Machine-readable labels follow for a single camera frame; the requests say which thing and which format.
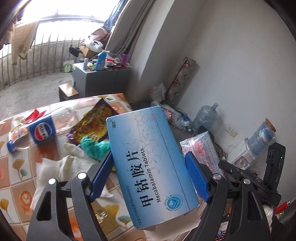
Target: concrete floor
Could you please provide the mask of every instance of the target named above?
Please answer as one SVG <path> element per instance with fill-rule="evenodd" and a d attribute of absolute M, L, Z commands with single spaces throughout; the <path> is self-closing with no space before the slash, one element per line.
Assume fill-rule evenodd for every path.
<path fill-rule="evenodd" d="M 73 83 L 72 73 L 48 73 L 0 90 L 0 120 L 40 106 L 59 102 L 59 85 Z"/>

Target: wooden stool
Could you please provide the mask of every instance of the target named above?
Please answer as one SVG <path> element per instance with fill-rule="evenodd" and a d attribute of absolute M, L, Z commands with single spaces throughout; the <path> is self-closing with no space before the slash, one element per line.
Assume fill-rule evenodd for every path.
<path fill-rule="evenodd" d="M 79 93 L 69 83 L 59 85 L 60 101 L 73 100 L 78 98 L 79 98 Z"/>

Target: green cloth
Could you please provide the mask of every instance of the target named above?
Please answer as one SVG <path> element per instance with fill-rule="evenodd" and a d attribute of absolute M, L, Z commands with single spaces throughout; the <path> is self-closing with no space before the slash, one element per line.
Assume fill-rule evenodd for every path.
<path fill-rule="evenodd" d="M 88 136 L 83 137 L 80 144 L 88 156 L 98 160 L 99 162 L 102 161 L 108 151 L 111 151 L 109 141 L 95 142 Z"/>

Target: silver screw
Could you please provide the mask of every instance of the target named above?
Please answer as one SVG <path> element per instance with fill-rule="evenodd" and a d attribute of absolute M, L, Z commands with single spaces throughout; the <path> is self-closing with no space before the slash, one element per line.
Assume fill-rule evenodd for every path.
<path fill-rule="evenodd" d="M 220 179 L 221 179 L 221 175 L 215 173 L 215 174 L 213 175 L 213 178 L 216 179 L 216 180 L 220 180 Z"/>
<path fill-rule="evenodd" d="M 55 183 L 55 179 L 54 179 L 54 178 L 49 179 L 49 180 L 48 180 L 48 183 L 49 183 L 50 185 L 54 184 L 54 183 Z"/>
<path fill-rule="evenodd" d="M 79 174 L 78 174 L 78 178 L 79 178 L 79 179 L 84 179 L 84 178 L 86 178 L 86 173 L 84 173 L 84 172 L 79 173 Z"/>
<path fill-rule="evenodd" d="M 251 183 L 251 181 L 249 180 L 249 179 L 244 179 L 244 184 L 250 184 Z"/>

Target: blue gripper pad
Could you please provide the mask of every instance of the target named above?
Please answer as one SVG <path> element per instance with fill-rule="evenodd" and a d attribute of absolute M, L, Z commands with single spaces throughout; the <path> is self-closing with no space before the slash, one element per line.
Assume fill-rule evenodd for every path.
<path fill-rule="evenodd" d="M 92 202 L 94 202 L 96 198 L 101 196 L 106 181 L 111 173 L 113 164 L 114 161 L 112 153 L 109 153 L 92 181 L 92 190 L 89 195 L 89 198 Z"/>
<path fill-rule="evenodd" d="M 198 196 L 204 199 L 206 202 L 209 202 L 211 199 L 209 190 L 210 184 L 206 180 L 204 174 L 200 169 L 200 163 L 198 163 L 197 159 L 193 155 L 191 151 L 187 152 L 185 155 L 185 165 L 188 170 L 189 176 L 193 183 L 195 190 L 198 193 Z"/>

